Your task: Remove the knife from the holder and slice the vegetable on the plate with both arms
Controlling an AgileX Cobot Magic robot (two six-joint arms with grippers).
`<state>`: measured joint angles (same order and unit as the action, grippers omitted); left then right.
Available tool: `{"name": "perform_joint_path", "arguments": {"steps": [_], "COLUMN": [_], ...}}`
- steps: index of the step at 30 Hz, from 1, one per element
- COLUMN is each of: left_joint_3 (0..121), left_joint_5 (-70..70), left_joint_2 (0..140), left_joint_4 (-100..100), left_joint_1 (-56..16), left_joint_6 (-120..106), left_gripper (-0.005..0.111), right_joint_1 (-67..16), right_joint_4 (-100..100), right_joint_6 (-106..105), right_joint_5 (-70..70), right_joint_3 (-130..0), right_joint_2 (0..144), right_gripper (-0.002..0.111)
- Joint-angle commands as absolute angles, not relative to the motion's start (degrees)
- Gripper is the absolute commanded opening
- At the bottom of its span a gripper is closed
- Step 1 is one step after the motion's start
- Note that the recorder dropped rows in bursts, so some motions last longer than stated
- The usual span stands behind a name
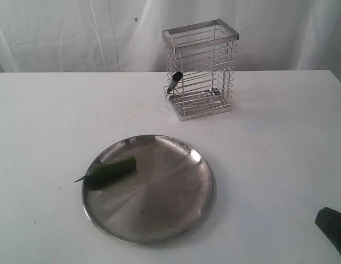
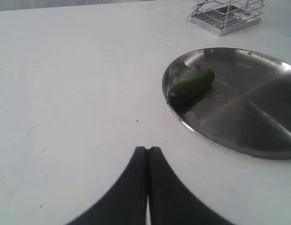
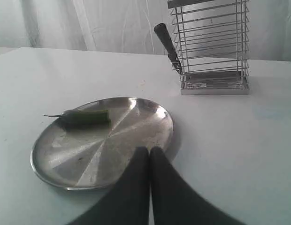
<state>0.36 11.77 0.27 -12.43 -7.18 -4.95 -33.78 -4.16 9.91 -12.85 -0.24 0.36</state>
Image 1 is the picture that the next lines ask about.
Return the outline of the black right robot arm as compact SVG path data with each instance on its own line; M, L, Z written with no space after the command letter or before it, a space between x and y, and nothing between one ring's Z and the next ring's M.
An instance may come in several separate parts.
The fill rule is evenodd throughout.
M319 210L315 224L341 255L341 213L329 207L324 207Z

